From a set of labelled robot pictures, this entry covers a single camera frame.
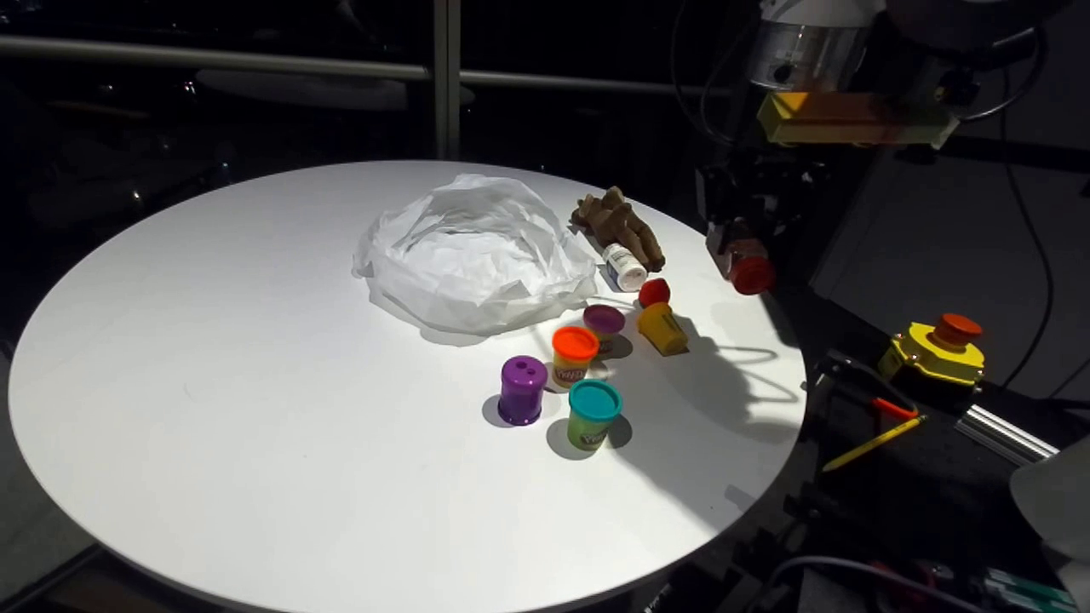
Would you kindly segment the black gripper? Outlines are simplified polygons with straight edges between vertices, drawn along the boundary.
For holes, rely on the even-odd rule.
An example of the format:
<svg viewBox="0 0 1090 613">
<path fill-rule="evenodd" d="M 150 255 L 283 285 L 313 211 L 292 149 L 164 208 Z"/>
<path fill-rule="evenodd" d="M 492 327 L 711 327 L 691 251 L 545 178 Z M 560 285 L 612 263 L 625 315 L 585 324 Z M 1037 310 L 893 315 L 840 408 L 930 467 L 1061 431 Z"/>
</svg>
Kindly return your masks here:
<svg viewBox="0 0 1090 613">
<path fill-rule="evenodd" d="M 723 255 L 736 240 L 783 251 L 813 199 L 810 172 L 794 158 L 736 155 L 711 174 L 710 249 Z"/>
</svg>

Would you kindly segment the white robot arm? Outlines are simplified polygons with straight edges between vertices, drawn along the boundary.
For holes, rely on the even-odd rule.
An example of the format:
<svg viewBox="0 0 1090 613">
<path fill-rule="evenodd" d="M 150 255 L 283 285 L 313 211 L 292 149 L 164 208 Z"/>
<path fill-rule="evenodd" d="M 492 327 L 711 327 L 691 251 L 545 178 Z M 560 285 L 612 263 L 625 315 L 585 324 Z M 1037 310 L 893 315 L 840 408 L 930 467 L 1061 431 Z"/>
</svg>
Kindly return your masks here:
<svg viewBox="0 0 1090 613">
<path fill-rule="evenodd" d="M 727 120 L 711 122 L 711 103 L 700 103 L 701 128 L 723 147 L 723 166 L 707 192 L 710 249 L 732 240 L 794 240 L 822 206 L 836 174 L 818 155 L 776 147 L 761 109 L 776 92 L 841 92 L 852 82 L 858 46 L 884 0 L 761 0 L 752 29 L 723 55 Z"/>
</svg>

